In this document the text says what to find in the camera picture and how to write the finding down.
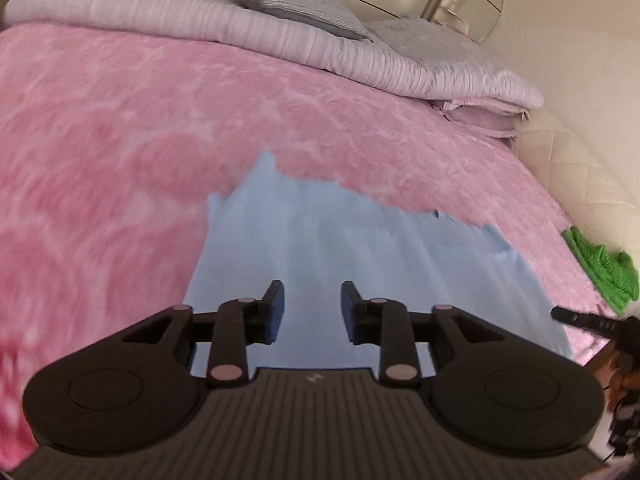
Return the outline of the pink folded bedding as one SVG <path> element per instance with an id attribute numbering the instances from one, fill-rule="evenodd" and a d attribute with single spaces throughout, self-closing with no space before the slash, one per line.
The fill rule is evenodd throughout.
<path id="1" fill-rule="evenodd" d="M 493 112 L 485 107 L 462 105 L 447 110 L 445 102 L 431 101 L 431 107 L 438 110 L 448 122 L 464 125 L 476 136 L 494 139 L 506 144 L 509 148 L 518 138 L 518 128 L 528 119 L 528 113 Z"/>

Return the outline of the light blue garment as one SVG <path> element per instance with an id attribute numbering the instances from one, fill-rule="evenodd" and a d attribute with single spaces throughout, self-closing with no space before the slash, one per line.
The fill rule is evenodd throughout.
<path id="1" fill-rule="evenodd" d="M 248 349 L 251 368 L 375 368 L 378 348 L 347 337 L 347 281 L 367 298 L 412 312 L 450 304 L 561 356 L 573 353 L 533 270 L 493 226 L 290 178 L 266 153 L 230 195 L 209 197 L 208 232 L 184 300 L 211 311 L 258 298 L 273 281 L 284 286 L 284 317 L 273 344 Z"/>

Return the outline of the striped lilac folded duvet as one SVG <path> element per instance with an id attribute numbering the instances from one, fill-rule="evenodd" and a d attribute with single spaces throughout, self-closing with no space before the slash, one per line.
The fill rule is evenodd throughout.
<path id="1" fill-rule="evenodd" d="M 230 44 L 421 100 L 489 98 L 523 108 L 544 102 L 534 84 L 480 46 L 420 18 L 373 22 L 365 40 L 244 9 L 233 0 L 10 0 L 4 21 Z"/>

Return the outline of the cream quilted headboard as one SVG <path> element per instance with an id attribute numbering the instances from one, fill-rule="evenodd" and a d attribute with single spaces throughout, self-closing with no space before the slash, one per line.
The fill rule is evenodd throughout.
<path id="1" fill-rule="evenodd" d="M 639 263 L 639 207 L 577 133 L 538 108 L 518 126 L 514 151 L 591 243 Z"/>

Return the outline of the green garment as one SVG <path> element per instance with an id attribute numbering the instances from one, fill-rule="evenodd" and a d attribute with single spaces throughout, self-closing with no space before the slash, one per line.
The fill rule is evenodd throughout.
<path id="1" fill-rule="evenodd" d="M 577 226 L 561 232 L 567 247 L 617 316 L 623 316 L 639 300 L 639 273 L 626 252 L 613 254 L 593 244 Z"/>

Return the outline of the grey striped pillow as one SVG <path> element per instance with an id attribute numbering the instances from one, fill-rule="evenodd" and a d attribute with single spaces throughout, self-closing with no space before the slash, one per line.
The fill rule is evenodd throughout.
<path id="1" fill-rule="evenodd" d="M 365 40 L 367 29 L 338 0 L 235 0 L 250 10 L 322 29 L 352 40 Z"/>

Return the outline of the pink fluffy blanket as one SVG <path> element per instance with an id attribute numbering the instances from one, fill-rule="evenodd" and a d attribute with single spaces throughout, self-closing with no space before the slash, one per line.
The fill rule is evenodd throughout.
<path id="1" fill-rule="evenodd" d="M 207 197 L 263 151 L 292 177 L 491 224 L 554 302 L 604 307 L 536 178 L 424 102 L 214 42 L 16 25 L 1 35 L 3 467 L 35 446 L 30 376 L 178 304 Z"/>

